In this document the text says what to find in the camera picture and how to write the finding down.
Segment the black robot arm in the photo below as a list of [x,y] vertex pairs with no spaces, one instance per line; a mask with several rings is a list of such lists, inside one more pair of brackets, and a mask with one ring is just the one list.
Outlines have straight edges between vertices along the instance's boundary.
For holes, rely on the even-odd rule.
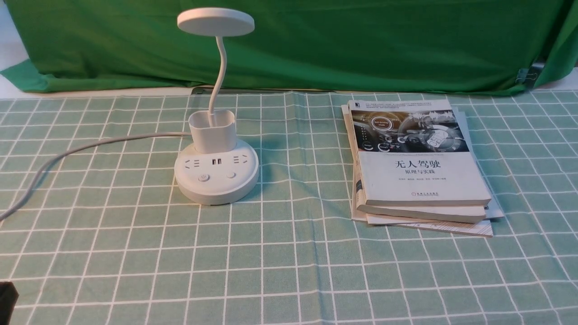
[[8,325],[16,306],[19,293],[12,282],[0,283],[0,324]]

